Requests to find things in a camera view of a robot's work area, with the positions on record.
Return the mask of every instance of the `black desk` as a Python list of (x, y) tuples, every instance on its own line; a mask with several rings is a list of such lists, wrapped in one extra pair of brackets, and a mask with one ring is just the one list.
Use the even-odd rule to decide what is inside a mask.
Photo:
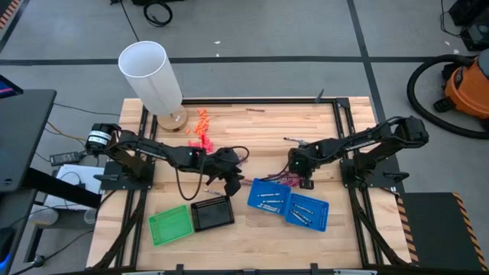
[[(37, 191), (97, 208), (101, 196), (30, 168), (40, 137), (53, 108), (56, 91), (27, 90), (0, 99), (0, 228), (29, 214)], [(16, 222), (10, 259), (0, 265), (8, 274), (27, 219)]]

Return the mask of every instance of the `wooden base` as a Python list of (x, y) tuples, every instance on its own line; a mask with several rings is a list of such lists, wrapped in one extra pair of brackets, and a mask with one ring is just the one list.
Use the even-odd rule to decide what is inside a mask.
[(189, 121), (186, 109), (180, 106), (178, 110), (168, 116), (158, 116), (158, 124), (165, 131), (176, 132), (185, 128)]

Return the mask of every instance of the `orange object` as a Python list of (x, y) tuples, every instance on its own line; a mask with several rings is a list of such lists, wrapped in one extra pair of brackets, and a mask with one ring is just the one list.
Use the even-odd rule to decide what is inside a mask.
[(445, 88), (455, 108), (478, 118), (489, 118), (489, 52), (483, 51), (470, 67), (458, 68)]

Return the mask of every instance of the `yellow black hazard stripe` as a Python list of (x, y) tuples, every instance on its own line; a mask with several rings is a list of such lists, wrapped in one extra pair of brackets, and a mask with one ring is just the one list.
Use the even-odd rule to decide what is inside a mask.
[(464, 216), (464, 223), (467, 227), (468, 234), (471, 236), (472, 244), (474, 245), (475, 253), (478, 256), (479, 262), (481, 262), (482, 270), (487, 271), (487, 263), (482, 255), (481, 246), (477, 242), (477, 238), (475, 237), (474, 229), (472, 228), (471, 221), (468, 219), (468, 213), (465, 210), (464, 202), (461, 200), (461, 197), (458, 193), (454, 192), (453, 196), (457, 200), (458, 207), (460, 207), (460, 212)]
[(410, 251), (411, 262), (418, 264), (419, 259), (416, 253), (416, 247), (414, 246), (413, 234), (411, 234), (411, 227), (406, 216), (403, 199), (399, 196), (397, 197), (397, 210), (399, 210), (400, 221), (403, 224), (404, 237), (406, 237), (407, 249)]
[(0, 30), (5, 28), (10, 17), (14, 14), (15, 9), (21, 4), (21, 0), (13, 0), (0, 17)]

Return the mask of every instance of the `black strap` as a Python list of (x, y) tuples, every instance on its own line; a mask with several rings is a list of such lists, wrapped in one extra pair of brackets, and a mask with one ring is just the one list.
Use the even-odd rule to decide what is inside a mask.
[[(162, 22), (162, 21), (158, 21), (156, 19), (156, 17), (154, 17), (154, 15), (149, 15), (147, 13), (147, 9), (149, 7), (151, 7), (152, 5), (160, 5), (162, 6), (164, 9), (166, 9), (168, 11), (168, 14), (170, 15), (170, 17), (168, 18), (168, 20), (166, 20), (165, 22)], [(149, 24), (152, 24), (153, 26), (155, 27), (163, 27), (163, 26), (166, 26), (168, 25), (172, 19), (173, 19), (173, 12), (171, 11), (171, 8), (169, 5), (167, 5), (165, 2), (163, 2), (162, 0), (152, 0), (152, 1), (149, 1), (148, 3), (146, 3), (146, 5), (144, 5), (144, 8), (143, 8), (143, 13), (144, 13), (144, 17), (146, 18), (147, 22)]]

